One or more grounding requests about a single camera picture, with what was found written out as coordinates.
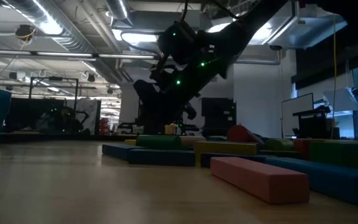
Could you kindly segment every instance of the ventilation duct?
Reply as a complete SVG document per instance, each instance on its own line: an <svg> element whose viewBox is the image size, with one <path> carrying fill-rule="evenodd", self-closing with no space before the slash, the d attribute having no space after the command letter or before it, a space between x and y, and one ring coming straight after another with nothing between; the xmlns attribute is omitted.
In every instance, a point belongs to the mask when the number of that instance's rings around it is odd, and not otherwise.
<svg viewBox="0 0 358 224"><path fill-rule="evenodd" d="M133 26L129 18L129 5L127 0L106 0L110 15L117 21Z"/></svg>
<svg viewBox="0 0 358 224"><path fill-rule="evenodd" d="M85 39L82 33L72 24L67 16L49 0L3 0L28 21L48 35L63 35L67 37L52 38L56 43L70 52L95 52L94 47ZM100 58L88 62L109 83L120 83L122 78L111 70Z"/></svg>

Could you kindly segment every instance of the ceiling light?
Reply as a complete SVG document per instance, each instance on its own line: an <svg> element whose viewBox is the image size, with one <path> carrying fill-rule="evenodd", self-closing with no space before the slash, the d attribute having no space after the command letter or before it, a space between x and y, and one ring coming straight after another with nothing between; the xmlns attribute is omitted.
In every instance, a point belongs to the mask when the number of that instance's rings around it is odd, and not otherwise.
<svg viewBox="0 0 358 224"><path fill-rule="evenodd" d="M20 51L20 50L0 50L0 54L7 54L7 55L31 55L30 52Z"/></svg>
<svg viewBox="0 0 358 224"><path fill-rule="evenodd" d="M126 55L126 54L99 54L101 58L124 58L124 59L157 59L154 55Z"/></svg>
<svg viewBox="0 0 358 224"><path fill-rule="evenodd" d="M211 28L209 28L207 30L207 32L219 32L219 31L223 30L223 28L225 28L229 24L230 24L230 22L223 23L223 24L218 24L216 26L212 26Z"/></svg>
<svg viewBox="0 0 358 224"><path fill-rule="evenodd" d="M122 30L112 29L112 32L117 40L122 40ZM126 42L138 43L138 42L156 42L157 37L152 34L123 34L122 37Z"/></svg>
<svg viewBox="0 0 358 224"><path fill-rule="evenodd" d="M269 37L271 33L272 33L272 25L270 25L270 23L267 22L254 34L252 39L264 40L267 37Z"/></svg>
<svg viewBox="0 0 358 224"><path fill-rule="evenodd" d="M55 87L48 87L48 90L50 90L50 91L55 91L55 92L59 92L59 91L60 91L58 88L55 88Z"/></svg>
<svg viewBox="0 0 358 224"><path fill-rule="evenodd" d="M221 30L223 30L227 25L229 25L230 23L223 23L223 24L219 24L216 26L211 27L207 32L219 32ZM270 25L270 23L266 23L265 25L263 25L252 37L252 39L258 39L258 40L263 40L266 39L267 37L269 37L269 35L272 33L272 25Z"/></svg>
<svg viewBox="0 0 358 224"><path fill-rule="evenodd" d="M84 63L90 70L96 72L96 68L92 67L91 65L89 65L89 64L86 63L86 62L82 62L82 63Z"/></svg>
<svg viewBox="0 0 358 224"><path fill-rule="evenodd" d="M81 53L38 52L37 54L40 56L92 57L92 54L81 54Z"/></svg>

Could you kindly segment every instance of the red foam block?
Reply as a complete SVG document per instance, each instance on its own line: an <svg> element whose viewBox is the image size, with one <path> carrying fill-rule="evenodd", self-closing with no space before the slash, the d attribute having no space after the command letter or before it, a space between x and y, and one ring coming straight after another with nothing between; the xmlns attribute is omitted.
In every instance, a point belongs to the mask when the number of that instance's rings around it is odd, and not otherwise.
<svg viewBox="0 0 358 224"><path fill-rule="evenodd" d="M213 157L211 173L271 204L309 202L306 174L238 157Z"/></svg>

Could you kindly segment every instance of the blue foam block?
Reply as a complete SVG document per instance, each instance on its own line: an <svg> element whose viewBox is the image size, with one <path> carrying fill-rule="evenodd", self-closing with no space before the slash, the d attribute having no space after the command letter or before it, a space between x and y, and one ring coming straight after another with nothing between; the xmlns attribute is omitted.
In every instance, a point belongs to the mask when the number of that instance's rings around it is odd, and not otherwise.
<svg viewBox="0 0 358 224"><path fill-rule="evenodd" d="M127 160L130 164L149 164L163 166L194 166L194 151L131 149Z"/></svg>
<svg viewBox="0 0 358 224"><path fill-rule="evenodd" d="M358 205L358 169L292 158L266 158L265 163L308 174L311 190Z"/></svg>
<svg viewBox="0 0 358 224"><path fill-rule="evenodd" d="M256 155L256 156L248 156L248 155L237 155L237 154L228 154L228 153L201 153L201 167L210 168L211 166L211 158L212 157L240 157L243 159L249 159L256 162L265 162L266 158L275 157L269 155Z"/></svg>
<svg viewBox="0 0 358 224"><path fill-rule="evenodd" d="M127 160L127 151L130 149L143 149L144 147L130 146L128 144L103 144L102 153L107 156L113 156L118 159Z"/></svg>

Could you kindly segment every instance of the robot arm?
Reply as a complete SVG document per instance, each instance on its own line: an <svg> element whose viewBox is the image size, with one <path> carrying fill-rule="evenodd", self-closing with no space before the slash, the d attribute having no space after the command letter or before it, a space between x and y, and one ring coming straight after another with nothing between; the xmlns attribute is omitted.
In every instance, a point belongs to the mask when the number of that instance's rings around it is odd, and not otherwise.
<svg viewBox="0 0 358 224"><path fill-rule="evenodd" d="M305 0L300 1L301 5L305 3ZM158 118L155 122L160 126L171 123L184 111L192 111L191 117L195 117L195 111L191 110L188 102L217 74L226 78L227 68L244 51L254 34L287 2L260 0L246 15L216 33L200 30L196 34L183 20L163 32L157 41L163 57L150 76L157 82L159 91L142 80L134 84L147 111L153 114L153 118ZM337 2L315 0L313 3L327 11L347 15L349 11L344 11L343 6L336 7L341 4ZM186 67L173 73L166 72L164 64L169 55Z"/></svg>

